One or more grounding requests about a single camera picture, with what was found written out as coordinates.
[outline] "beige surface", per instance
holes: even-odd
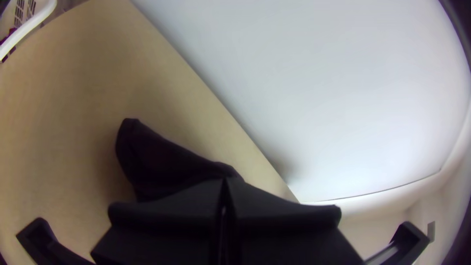
[[[31,260],[15,234],[38,216],[80,255],[132,199],[114,154],[124,117],[268,192],[294,196],[160,33],[126,1],[95,0],[27,39],[0,69],[0,251]]]

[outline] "black fabric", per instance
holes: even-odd
[[[233,167],[176,145],[137,119],[125,119],[116,156],[139,202],[153,201],[205,180],[239,177]]]
[[[362,264],[336,206],[286,201],[125,119],[116,153],[138,203],[108,209],[97,265]]]

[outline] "curved edge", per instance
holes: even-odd
[[[337,205],[342,216],[348,218],[371,218],[409,208],[423,195],[439,189],[454,173],[470,144],[471,105],[450,156],[440,172],[416,182],[376,193],[320,202],[304,202],[307,205]]]
[[[47,4],[19,27],[8,39],[0,46],[0,58],[4,58],[10,50],[23,39],[30,31],[43,22],[57,6],[57,0],[48,0]]]

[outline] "laundry basket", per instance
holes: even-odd
[[[0,18],[0,39],[16,30],[0,46],[0,60],[37,28],[55,9],[57,0],[10,0]]]

